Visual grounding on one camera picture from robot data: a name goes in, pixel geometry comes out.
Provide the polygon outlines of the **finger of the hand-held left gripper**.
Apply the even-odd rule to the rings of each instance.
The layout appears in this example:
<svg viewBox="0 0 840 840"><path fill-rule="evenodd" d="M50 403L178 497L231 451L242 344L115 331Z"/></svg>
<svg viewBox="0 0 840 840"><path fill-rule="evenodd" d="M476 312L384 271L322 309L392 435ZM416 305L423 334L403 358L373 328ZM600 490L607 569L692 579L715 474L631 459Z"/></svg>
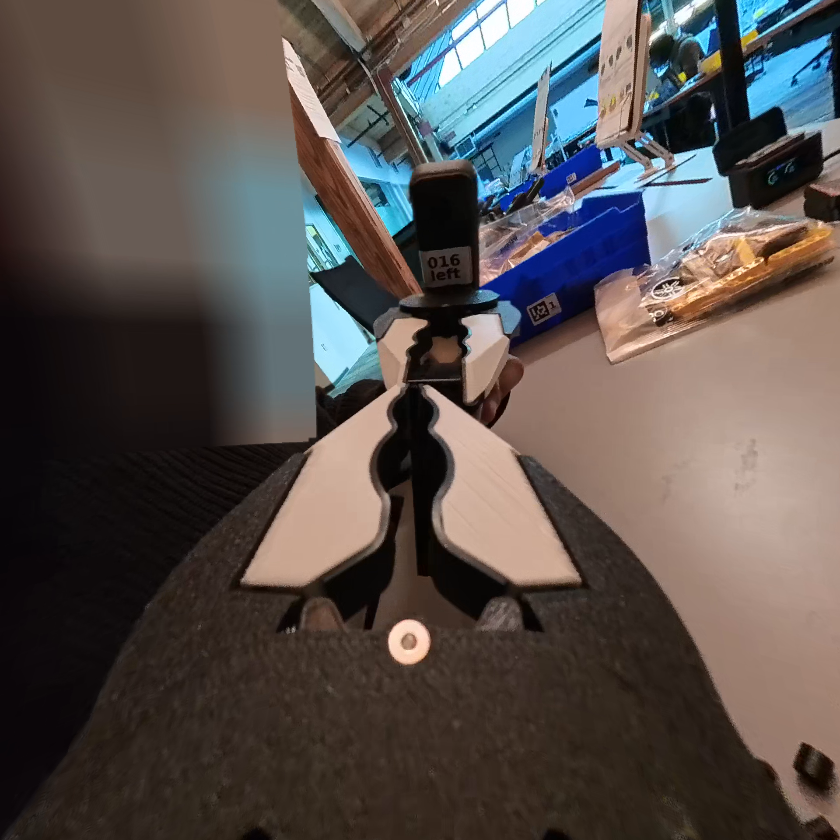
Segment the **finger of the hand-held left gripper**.
<svg viewBox="0 0 840 840"><path fill-rule="evenodd" d="M460 403L475 406L497 382L508 358L510 339L501 317L466 317L460 326L466 329L458 363Z"/></svg>
<svg viewBox="0 0 840 840"><path fill-rule="evenodd" d="M377 353L385 389L405 382L409 354L428 321L414 317L379 317Z"/></svg>

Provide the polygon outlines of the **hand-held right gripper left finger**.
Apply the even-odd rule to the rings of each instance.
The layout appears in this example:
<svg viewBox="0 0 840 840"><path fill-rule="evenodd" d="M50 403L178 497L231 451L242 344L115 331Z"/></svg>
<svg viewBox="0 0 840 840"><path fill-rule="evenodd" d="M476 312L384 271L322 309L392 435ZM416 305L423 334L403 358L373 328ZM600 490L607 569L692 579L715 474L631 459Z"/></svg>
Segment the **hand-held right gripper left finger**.
<svg viewBox="0 0 840 840"><path fill-rule="evenodd" d="M385 544L391 500L378 458L397 431L395 385L310 447L241 578L302 592L369 559Z"/></svg>

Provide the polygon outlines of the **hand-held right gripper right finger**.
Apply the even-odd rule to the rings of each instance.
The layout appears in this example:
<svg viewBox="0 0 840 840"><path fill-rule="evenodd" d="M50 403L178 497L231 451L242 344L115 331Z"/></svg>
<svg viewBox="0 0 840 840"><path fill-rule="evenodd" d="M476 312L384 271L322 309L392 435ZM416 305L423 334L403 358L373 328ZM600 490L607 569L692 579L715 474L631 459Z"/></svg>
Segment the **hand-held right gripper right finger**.
<svg viewBox="0 0 840 840"><path fill-rule="evenodd" d="M432 407L430 438L444 454L430 507L439 546L518 592L582 586L519 452L433 387L420 393Z"/></svg>

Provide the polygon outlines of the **thin black plastic part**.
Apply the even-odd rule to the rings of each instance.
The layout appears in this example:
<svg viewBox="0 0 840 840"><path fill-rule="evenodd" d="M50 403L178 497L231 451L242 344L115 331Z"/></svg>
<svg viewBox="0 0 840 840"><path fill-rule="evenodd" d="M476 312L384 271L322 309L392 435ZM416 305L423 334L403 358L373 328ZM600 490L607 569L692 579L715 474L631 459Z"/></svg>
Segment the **thin black plastic part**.
<svg viewBox="0 0 840 840"><path fill-rule="evenodd" d="M418 395L415 385L407 385L401 401L400 431L406 447L407 470L410 474L412 489L412 525L413 525L413 548L415 554L416 572L425 576L427 574L426 547L425 547L425 526L422 508L422 487L419 475L419 456L422 454L421 445L417 442L417 410Z"/></svg>

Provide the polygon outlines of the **person's left hand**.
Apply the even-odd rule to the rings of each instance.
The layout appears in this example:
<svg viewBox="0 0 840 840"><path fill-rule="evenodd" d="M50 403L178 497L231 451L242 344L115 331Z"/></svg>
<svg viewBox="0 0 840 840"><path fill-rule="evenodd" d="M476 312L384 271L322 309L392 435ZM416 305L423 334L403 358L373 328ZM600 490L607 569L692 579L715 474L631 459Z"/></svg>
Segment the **person's left hand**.
<svg viewBox="0 0 840 840"><path fill-rule="evenodd" d="M505 359L498 378L490 388L482 403L479 420L492 427L507 409L513 389L522 381L524 365L518 357L509 354Z"/></svg>

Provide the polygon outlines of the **black chair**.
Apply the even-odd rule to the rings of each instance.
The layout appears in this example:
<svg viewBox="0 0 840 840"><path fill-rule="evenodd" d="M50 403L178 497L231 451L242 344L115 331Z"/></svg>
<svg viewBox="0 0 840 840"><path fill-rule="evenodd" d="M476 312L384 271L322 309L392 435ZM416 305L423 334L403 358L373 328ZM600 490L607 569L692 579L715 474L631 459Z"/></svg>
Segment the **black chair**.
<svg viewBox="0 0 840 840"><path fill-rule="evenodd" d="M355 257L348 257L341 265L311 271L310 280L320 286L328 297L347 312L375 342L375 321L397 307L398 299L384 289L362 267Z"/></svg>

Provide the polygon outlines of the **clear bag of tan parts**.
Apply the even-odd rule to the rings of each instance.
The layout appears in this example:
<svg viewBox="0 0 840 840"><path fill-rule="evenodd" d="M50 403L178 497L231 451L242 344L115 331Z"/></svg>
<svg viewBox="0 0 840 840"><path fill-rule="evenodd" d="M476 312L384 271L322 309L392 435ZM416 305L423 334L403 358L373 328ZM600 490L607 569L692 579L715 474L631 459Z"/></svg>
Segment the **clear bag of tan parts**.
<svg viewBox="0 0 840 840"><path fill-rule="evenodd" d="M544 251L583 225L581 203L567 187L538 201L479 225L479 285Z"/></svg>

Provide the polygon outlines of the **blue plastic bin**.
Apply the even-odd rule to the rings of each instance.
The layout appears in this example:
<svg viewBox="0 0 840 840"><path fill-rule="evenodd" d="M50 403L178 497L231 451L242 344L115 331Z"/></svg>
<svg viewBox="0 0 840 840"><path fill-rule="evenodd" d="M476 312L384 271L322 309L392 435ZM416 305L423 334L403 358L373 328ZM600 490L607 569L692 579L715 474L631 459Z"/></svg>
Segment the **blue plastic bin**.
<svg viewBox="0 0 840 840"><path fill-rule="evenodd" d="M651 262L642 190L592 194L536 233L535 244L515 245L490 270L489 288L521 313L514 347L593 309L601 280Z"/></svg>
<svg viewBox="0 0 840 840"><path fill-rule="evenodd" d="M511 162L509 173L508 189L504 198L513 198L515 195L526 192L538 179L538 175L530 172L531 146L517 153ZM561 193L567 186L575 184L600 170L603 165L602 153L594 145L573 154L570 158L562 161L544 175L544 183L540 194L551 197Z"/></svg>

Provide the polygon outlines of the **wooden booklet stand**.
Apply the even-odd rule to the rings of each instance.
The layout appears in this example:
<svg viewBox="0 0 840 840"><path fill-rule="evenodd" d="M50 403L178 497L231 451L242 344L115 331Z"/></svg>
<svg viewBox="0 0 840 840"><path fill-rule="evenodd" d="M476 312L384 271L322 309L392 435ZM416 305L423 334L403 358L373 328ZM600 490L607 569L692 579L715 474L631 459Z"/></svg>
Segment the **wooden booklet stand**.
<svg viewBox="0 0 840 840"><path fill-rule="evenodd" d="M527 169L528 177L542 175L547 171L545 157L550 136L548 109L551 75L552 65L548 64L537 85L532 122L531 154Z"/></svg>
<svg viewBox="0 0 840 840"><path fill-rule="evenodd" d="M707 54L697 38L677 29L652 39L645 2L605 3L600 52L595 145L620 151L639 165L636 182L671 171L678 152L714 144L714 103L691 89Z"/></svg>

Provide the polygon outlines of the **white paper notice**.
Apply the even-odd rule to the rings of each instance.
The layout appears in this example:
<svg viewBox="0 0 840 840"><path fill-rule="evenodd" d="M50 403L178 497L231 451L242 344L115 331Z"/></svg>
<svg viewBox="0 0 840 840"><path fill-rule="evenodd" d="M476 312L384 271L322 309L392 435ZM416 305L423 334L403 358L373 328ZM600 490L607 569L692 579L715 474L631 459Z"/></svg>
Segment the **white paper notice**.
<svg viewBox="0 0 840 840"><path fill-rule="evenodd" d="M323 140L341 145L341 139L320 102L301 59L287 38L282 39L282 47L290 87L296 94L316 134Z"/></svg>

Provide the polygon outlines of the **person's dark knit clothing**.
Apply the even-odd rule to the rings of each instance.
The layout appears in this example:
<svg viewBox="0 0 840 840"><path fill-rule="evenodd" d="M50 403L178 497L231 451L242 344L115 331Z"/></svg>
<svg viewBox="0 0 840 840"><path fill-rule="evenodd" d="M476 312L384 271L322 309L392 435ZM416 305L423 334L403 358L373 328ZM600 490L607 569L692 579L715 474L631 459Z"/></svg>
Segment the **person's dark knit clothing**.
<svg viewBox="0 0 840 840"><path fill-rule="evenodd" d="M307 446L3 451L2 833L67 753L169 573Z"/></svg>

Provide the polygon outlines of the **clear bag of yellow parts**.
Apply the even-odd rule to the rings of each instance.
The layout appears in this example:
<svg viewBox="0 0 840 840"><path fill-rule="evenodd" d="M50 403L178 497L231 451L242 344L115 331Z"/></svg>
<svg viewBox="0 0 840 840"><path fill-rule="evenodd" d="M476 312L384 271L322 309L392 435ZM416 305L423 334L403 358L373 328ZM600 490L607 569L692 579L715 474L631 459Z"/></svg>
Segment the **clear bag of yellow parts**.
<svg viewBox="0 0 840 840"><path fill-rule="evenodd" d="M837 249L831 224L730 211L654 264L596 284L606 358L620 364L727 317L828 266Z"/></svg>

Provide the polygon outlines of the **black rectangular device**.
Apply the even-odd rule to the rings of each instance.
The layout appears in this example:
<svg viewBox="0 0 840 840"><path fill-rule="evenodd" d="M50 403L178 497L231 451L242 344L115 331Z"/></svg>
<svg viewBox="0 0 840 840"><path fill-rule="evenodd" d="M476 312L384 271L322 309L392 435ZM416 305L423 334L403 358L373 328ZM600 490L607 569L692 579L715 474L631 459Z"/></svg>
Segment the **black rectangular device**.
<svg viewBox="0 0 840 840"><path fill-rule="evenodd" d="M823 133L786 134L734 165L727 175L733 208L761 209L823 173Z"/></svg>

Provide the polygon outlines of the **small black block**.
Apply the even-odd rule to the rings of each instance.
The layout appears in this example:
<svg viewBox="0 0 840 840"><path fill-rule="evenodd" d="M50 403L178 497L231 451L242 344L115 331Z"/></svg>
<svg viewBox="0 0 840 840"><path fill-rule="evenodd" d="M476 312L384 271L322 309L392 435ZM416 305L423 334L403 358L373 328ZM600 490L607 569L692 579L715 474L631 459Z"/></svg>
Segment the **small black block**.
<svg viewBox="0 0 840 840"><path fill-rule="evenodd" d="M839 223L839 180L814 182L803 191L803 213L827 224Z"/></svg>

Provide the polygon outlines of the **black vertical post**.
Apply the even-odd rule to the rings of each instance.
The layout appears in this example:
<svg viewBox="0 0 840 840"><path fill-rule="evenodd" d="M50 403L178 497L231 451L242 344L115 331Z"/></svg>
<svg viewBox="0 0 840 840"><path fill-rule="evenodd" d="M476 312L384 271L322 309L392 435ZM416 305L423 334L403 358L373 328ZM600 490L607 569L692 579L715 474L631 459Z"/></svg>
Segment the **black vertical post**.
<svg viewBox="0 0 840 840"><path fill-rule="evenodd" d="M750 116L738 4L715 1L721 58L723 128L712 149L717 170L728 175L737 165L787 134L784 114L773 107Z"/></svg>

